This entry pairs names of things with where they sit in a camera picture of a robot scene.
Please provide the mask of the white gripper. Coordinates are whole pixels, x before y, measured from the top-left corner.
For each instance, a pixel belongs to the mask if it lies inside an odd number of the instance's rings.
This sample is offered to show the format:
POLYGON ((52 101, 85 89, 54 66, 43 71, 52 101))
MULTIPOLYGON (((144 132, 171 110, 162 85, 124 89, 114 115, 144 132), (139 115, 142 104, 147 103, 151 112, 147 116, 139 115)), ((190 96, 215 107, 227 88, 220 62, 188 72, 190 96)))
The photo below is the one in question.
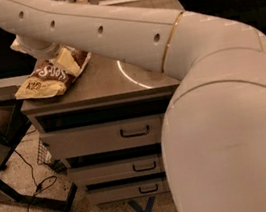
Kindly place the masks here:
POLYGON ((55 65, 59 68, 62 68, 64 71, 69 73, 71 76, 79 76, 80 66, 76 63, 71 51, 65 47, 61 49, 61 44, 38 40, 31 38, 29 36, 16 36, 18 46, 20 50, 26 54, 31 55, 37 59, 55 59, 55 65))

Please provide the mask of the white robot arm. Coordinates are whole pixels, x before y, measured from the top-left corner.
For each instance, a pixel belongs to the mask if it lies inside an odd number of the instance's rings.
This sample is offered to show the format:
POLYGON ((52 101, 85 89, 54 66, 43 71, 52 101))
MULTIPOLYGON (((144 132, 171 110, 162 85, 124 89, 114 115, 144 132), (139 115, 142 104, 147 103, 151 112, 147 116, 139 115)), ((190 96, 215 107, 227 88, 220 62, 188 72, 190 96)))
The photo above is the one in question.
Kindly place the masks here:
POLYGON ((175 9, 0 0, 0 28, 179 81, 162 155, 178 212, 266 212, 266 36, 175 9))

